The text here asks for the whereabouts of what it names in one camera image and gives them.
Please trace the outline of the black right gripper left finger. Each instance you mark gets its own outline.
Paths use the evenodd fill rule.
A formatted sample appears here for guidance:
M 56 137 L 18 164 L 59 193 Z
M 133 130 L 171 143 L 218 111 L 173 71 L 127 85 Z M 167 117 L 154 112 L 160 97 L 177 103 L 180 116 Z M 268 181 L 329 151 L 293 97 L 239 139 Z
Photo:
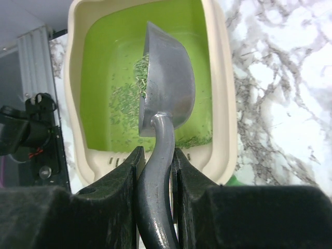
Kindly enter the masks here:
M 59 186 L 1 190 L 1 248 L 137 248 L 137 147 L 108 174 L 71 194 Z

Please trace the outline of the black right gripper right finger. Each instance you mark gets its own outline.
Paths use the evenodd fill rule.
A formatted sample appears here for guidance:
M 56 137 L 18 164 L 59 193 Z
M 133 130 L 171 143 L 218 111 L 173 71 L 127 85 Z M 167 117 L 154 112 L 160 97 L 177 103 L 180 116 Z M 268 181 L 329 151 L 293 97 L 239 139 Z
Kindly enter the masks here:
M 331 248 L 331 201 L 312 186 L 222 186 L 180 149 L 172 174 L 181 248 Z

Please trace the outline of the green cat litter pellets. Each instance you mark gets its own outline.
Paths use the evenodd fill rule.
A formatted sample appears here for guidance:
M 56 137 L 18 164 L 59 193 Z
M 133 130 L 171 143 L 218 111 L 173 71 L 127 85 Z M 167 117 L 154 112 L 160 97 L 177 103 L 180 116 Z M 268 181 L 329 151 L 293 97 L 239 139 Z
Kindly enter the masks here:
M 143 146 L 146 152 L 154 148 L 154 138 L 140 137 L 139 101 L 147 87 L 149 55 L 133 64 L 134 83 L 111 88 L 110 148 L 115 152 L 129 152 Z M 188 121 L 175 131 L 175 146 L 191 148 L 212 142 L 212 92 L 209 80 L 196 84 L 195 106 Z

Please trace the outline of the silver metal scoop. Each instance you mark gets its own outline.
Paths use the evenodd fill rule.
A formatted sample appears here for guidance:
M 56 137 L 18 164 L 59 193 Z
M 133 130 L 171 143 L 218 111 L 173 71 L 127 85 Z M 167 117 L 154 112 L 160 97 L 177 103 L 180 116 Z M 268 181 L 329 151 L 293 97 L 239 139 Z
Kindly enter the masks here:
M 170 205 L 170 166 L 174 131 L 189 119 L 194 107 L 195 77 L 182 43 L 152 22 L 146 27 L 144 54 L 149 60 L 139 135 L 154 137 L 155 146 L 137 180 L 135 217 L 146 248 L 179 248 Z

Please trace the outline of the green cat litter bag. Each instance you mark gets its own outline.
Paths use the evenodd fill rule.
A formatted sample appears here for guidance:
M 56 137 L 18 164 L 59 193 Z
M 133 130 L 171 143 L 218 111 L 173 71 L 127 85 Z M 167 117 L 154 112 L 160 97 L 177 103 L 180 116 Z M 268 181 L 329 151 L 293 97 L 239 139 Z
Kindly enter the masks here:
M 240 182 L 235 175 L 233 175 L 225 186 L 245 186 L 244 183 Z

